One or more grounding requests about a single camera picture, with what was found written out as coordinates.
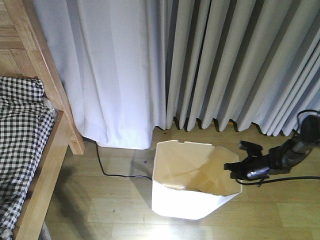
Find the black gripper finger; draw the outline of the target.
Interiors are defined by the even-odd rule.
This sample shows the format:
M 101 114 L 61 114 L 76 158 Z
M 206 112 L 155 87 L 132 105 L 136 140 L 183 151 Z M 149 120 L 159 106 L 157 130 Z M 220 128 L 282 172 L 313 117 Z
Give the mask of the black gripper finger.
M 246 176 L 244 173 L 242 173 L 242 172 L 232 171 L 232 172 L 230 173 L 230 178 L 231 178 L 231 179 L 246 179 L 247 176 Z
M 223 169 L 228 171 L 242 171 L 243 163 L 242 162 L 225 163 L 223 165 Z

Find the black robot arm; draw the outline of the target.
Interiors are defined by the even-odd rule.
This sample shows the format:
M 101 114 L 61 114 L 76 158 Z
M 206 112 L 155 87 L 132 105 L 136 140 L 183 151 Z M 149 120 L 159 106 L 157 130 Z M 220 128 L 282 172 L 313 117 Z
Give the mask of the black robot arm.
M 240 162 L 225 163 L 224 169 L 230 171 L 232 179 L 264 180 L 270 175 L 290 173 L 307 157 L 309 151 L 319 146 L 320 117 L 309 115 L 303 120 L 299 135 L 269 149 L 266 155 L 262 155 L 261 145 L 241 140 L 239 149 L 246 151 L 247 157 Z

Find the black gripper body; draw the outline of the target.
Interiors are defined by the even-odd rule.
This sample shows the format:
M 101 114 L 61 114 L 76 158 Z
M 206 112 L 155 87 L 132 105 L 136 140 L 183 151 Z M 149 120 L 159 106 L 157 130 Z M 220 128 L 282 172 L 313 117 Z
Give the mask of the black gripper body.
M 247 157 L 241 162 L 242 180 L 261 180 L 270 175 L 288 174 L 293 167 L 293 152 L 271 149 L 263 155 L 261 150 L 247 150 Z

